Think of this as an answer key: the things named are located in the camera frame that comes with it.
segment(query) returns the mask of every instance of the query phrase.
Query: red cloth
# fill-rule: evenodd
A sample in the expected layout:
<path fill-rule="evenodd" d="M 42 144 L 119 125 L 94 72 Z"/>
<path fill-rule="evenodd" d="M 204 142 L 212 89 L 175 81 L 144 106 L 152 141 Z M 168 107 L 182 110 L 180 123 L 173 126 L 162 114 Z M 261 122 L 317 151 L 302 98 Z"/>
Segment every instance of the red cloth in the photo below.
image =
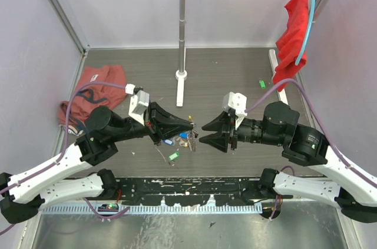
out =
<path fill-rule="evenodd" d="M 80 80 L 76 85 L 76 89 L 91 81 L 105 81 L 120 85 L 126 85 L 124 71 L 121 65 L 105 65 L 102 68 L 85 67 Z M 70 113 L 70 125 L 79 126 L 76 119 L 81 123 L 89 117 L 92 110 L 98 106 L 108 106 L 110 109 L 115 108 L 121 103 L 126 93 L 123 89 L 110 87 L 106 85 L 90 85 L 76 96 L 73 100 Z M 68 101 L 60 102 L 58 113 L 59 123 L 65 124 L 65 112 Z"/>
<path fill-rule="evenodd" d="M 288 12 L 288 23 L 287 30 L 276 42 L 280 63 L 275 68 L 276 73 L 272 78 L 274 84 L 285 78 L 293 78 L 306 64 L 306 52 L 304 52 L 299 65 L 295 65 L 295 61 L 300 53 L 309 22 L 308 1 L 290 0 L 285 6 Z M 286 85 L 281 85 L 278 91 L 280 92 Z"/>

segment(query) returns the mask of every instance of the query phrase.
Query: red garment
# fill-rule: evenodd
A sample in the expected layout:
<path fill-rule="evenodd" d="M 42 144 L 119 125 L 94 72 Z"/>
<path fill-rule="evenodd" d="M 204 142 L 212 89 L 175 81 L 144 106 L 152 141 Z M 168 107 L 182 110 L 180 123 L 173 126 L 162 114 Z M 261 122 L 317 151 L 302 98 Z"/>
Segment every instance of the red garment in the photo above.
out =
<path fill-rule="evenodd" d="M 126 85 L 124 71 L 121 65 L 105 65 L 102 68 L 85 67 L 76 89 L 92 81 L 105 81 L 120 85 Z M 73 100 L 70 113 L 70 125 L 83 129 L 84 121 L 89 117 L 92 110 L 98 106 L 115 108 L 124 100 L 126 93 L 123 89 L 106 85 L 90 85 L 81 90 L 79 96 Z M 68 101 L 60 102 L 58 113 L 59 123 L 65 124 L 65 111 Z"/>
<path fill-rule="evenodd" d="M 276 42 L 280 63 L 275 68 L 276 73 L 272 78 L 274 84 L 285 78 L 293 78 L 306 64 L 306 52 L 302 55 L 299 65 L 295 65 L 295 61 L 300 53 L 309 22 L 308 1 L 290 0 L 285 6 L 288 12 L 288 23 L 287 30 Z M 281 85 L 278 91 L 283 90 L 286 85 Z"/>

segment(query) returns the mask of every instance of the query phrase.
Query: metal sheet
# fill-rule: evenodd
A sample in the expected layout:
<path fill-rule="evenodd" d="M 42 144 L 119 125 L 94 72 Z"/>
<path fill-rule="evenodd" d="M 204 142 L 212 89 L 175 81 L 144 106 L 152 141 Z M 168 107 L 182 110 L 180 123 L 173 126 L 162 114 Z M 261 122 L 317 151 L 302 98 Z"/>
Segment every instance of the metal sheet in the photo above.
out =
<path fill-rule="evenodd" d="M 57 234 L 52 231 L 75 231 Z M 33 249 L 347 248 L 336 210 L 316 202 L 284 202 L 270 222 L 254 214 L 42 215 Z"/>

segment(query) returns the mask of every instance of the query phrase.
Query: wooden floor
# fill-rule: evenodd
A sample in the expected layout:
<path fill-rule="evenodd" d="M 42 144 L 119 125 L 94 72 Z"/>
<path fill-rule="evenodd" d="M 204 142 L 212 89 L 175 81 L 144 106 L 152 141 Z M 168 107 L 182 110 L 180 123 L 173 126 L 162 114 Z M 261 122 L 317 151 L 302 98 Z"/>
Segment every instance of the wooden floor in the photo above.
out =
<path fill-rule="evenodd" d="M 151 101 L 157 101 L 168 112 L 182 118 L 191 115 L 197 124 L 199 136 L 208 134 L 201 127 L 221 113 L 221 103 L 229 91 L 241 92 L 248 97 L 248 106 L 256 102 L 267 89 L 261 89 L 262 79 L 272 86 L 272 70 L 267 48 L 203 48 L 188 49 L 184 89 L 184 106 L 176 107 L 178 50 L 176 49 L 109 49 L 91 50 L 85 65 L 99 68 L 103 65 L 123 66 L 128 83 L 144 87 Z M 300 123 L 308 124 L 301 97 L 295 87 L 286 89 L 292 109 L 300 112 Z M 114 111 L 128 116 L 130 97 Z M 264 107 L 277 101 L 273 93 L 248 118 L 261 119 Z M 197 143 L 197 151 L 162 144 L 157 150 L 149 138 L 117 143 L 118 154 L 95 168 L 77 175 L 86 175 L 109 168 L 117 177 L 162 176 L 259 176 L 264 168 L 281 169 L 289 164 L 282 158 L 282 149 L 267 145 L 239 144 L 238 149 L 224 154 L 208 145 Z M 165 160 L 173 152 L 181 154 L 175 167 Z M 313 175 L 308 168 L 294 166 L 299 175 Z"/>

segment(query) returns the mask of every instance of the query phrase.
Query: clothing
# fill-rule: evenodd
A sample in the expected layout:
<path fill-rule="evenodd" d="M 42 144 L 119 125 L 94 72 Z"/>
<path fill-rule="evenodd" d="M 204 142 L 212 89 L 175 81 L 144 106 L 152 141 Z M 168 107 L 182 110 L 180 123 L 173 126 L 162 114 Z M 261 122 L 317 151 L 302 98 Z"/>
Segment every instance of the clothing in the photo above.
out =
<path fill-rule="evenodd" d="M 76 88 L 93 81 L 105 81 L 125 86 L 126 79 L 121 65 L 105 65 L 102 68 L 85 67 Z M 99 106 L 114 109 L 126 96 L 124 90 L 106 85 L 90 85 L 81 90 L 71 105 L 69 131 L 79 136 L 86 132 L 84 121 L 92 110 Z M 65 113 L 68 101 L 60 102 L 59 125 L 65 128 Z"/>
<path fill-rule="evenodd" d="M 287 30 L 276 42 L 280 63 L 275 68 L 276 73 L 272 78 L 274 84 L 285 78 L 293 78 L 306 64 L 306 52 L 299 65 L 295 65 L 295 60 L 300 53 L 309 22 L 308 2 L 309 0 L 290 0 L 285 6 L 288 12 L 288 23 Z M 286 85 L 281 85 L 278 91 L 283 90 Z"/>

